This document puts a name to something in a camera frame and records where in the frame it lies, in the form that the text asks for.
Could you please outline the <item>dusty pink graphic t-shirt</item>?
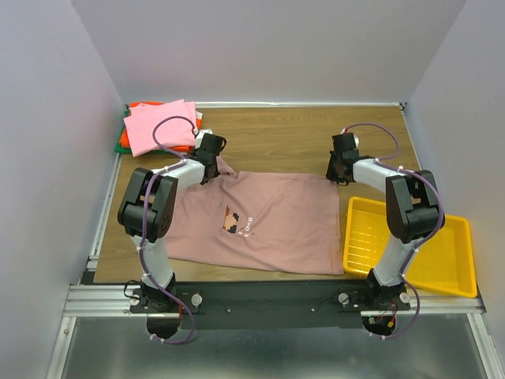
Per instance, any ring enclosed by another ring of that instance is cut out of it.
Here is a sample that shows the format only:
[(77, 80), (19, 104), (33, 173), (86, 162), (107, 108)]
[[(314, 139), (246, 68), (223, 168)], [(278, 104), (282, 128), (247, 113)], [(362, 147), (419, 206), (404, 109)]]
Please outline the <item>dusty pink graphic t-shirt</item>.
[(184, 261), (341, 275), (339, 196), (316, 174), (235, 172), (178, 193), (167, 255)]

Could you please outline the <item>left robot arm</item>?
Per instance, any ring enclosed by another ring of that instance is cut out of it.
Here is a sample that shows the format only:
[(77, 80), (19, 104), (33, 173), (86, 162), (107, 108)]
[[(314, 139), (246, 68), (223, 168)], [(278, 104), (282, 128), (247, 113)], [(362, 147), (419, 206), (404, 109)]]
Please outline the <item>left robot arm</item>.
[(226, 139), (202, 133), (188, 155), (163, 168), (135, 169), (118, 210), (118, 222), (133, 240), (142, 274), (142, 289), (149, 297), (176, 302), (175, 275), (167, 257), (166, 235), (174, 217), (176, 196), (190, 186), (219, 176), (217, 157)]

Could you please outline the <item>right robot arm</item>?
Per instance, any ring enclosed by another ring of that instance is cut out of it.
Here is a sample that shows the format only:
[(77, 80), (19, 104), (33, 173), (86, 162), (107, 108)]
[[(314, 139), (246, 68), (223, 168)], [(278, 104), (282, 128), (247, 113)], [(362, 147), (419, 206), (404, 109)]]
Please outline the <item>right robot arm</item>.
[(443, 227), (445, 212), (431, 171), (410, 171), (363, 156), (356, 140), (348, 132), (332, 137), (326, 177), (338, 184), (361, 183), (385, 194), (390, 231), (387, 247), (365, 282), (350, 297), (378, 310), (405, 290), (406, 272), (413, 258)]

